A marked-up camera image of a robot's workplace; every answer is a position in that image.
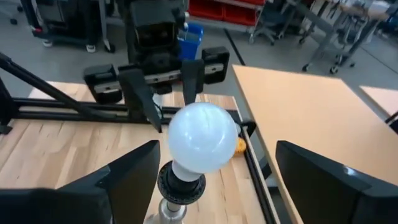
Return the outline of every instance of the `white light bulb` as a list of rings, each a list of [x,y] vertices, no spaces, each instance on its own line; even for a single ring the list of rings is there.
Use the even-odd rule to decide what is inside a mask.
[[[233,156],[238,142],[229,113],[211,103],[192,103],[180,109],[169,125],[169,148],[175,175],[194,181],[220,169]]]

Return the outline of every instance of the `yellow object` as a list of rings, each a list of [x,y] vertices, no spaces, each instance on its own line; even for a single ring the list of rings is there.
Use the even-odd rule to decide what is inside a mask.
[[[243,153],[246,150],[246,147],[246,142],[242,138],[238,138],[238,145],[236,146],[234,155]]]

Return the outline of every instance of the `gray floor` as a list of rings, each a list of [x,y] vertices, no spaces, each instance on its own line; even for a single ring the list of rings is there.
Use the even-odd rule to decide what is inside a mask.
[[[41,41],[30,33],[23,14],[19,15],[18,20],[19,25],[12,26],[7,19],[0,17],[0,51],[44,80],[83,83],[82,70],[88,66],[104,63],[122,65],[127,62],[124,34],[120,27],[109,27],[110,39],[117,47],[115,54],[104,52],[101,44],[97,47],[97,53],[89,54],[84,47],[79,48],[65,44],[54,45],[49,49],[45,48]],[[311,53],[317,47],[311,39],[308,39],[303,46],[297,47],[297,37],[287,37],[278,41],[275,46],[270,46],[268,41],[261,37],[257,38],[253,45],[249,45],[247,34],[231,32],[231,36],[247,66],[297,73],[301,73],[302,66],[307,63]],[[239,60],[224,31],[206,27],[201,46],[216,47],[219,45],[224,45],[231,53],[228,75],[223,83],[206,86],[205,93],[234,96],[243,116],[248,117],[246,105],[238,90],[231,68],[232,64],[239,64]],[[328,76],[333,59],[334,55],[326,54],[310,69],[309,73]],[[383,40],[374,38],[370,44],[358,50],[354,59],[357,61],[355,68],[342,68],[335,77],[342,79],[375,113],[384,118],[384,115],[364,97],[359,86],[369,85],[398,90],[397,49]],[[13,96],[29,94],[31,87],[5,71],[0,70],[0,77]],[[257,136],[253,136],[252,141],[257,157],[261,159],[264,153]],[[280,199],[275,198],[275,203],[279,207],[281,203],[278,202]],[[289,222],[285,212],[281,212],[281,217],[283,223]]]

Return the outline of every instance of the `blue object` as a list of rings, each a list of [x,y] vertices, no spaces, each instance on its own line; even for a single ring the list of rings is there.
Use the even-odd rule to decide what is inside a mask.
[[[198,47],[203,37],[203,27],[198,24],[188,23],[188,30],[185,30],[183,38],[178,38],[181,46],[180,59],[195,59]],[[188,39],[188,35],[194,35],[195,39]]]

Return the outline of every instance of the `wooden table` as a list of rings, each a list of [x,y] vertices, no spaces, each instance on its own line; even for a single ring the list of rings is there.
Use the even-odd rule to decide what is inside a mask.
[[[93,101],[85,85],[50,84],[77,100]],[[38,90],[33,90],[30,97],[49,98]],[[197,101],[237,109],[232,96],[198,95]],[[164,106],[183,106],[182,94],[165,95]],[[166,126],[162,134],[147,124],[16,120],[12,126],[14,129],[7,136],[0,137],[1,188],[59,188],[151,139],[160,141],[160,167],[172,159],[166,143]],[[147,215],[157,213],[161,198],[156,187]],[[265,223],[243,156],[232,158],[221,170],[206,175],[205,193],[188,206],[185,221]]]
[[[275,158],[286,140],[398,185],[398,136],[343,81],[233,66],[293,223],[303,223]]]
[[[362,91],[388,116],[398,111],[398,90],[361,86]]]

